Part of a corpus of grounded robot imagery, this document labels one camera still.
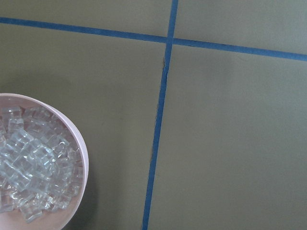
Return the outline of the pink bowl of ice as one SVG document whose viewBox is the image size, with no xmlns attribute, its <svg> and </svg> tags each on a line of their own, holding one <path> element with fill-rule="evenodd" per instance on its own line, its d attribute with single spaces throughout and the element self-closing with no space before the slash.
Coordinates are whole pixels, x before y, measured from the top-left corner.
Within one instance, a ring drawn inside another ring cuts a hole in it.
<svg viewBox="0 0 307 230">
<path fill-rule="evenodd" d="M 0 96 L 7 143 L 0 173 L 13 187 L 0 202 L 3 230 L 60 230 L 77 211 L 88 178 L 87 148 L 77 127 L 57 109 L 12 93 Z"/>
</svg>

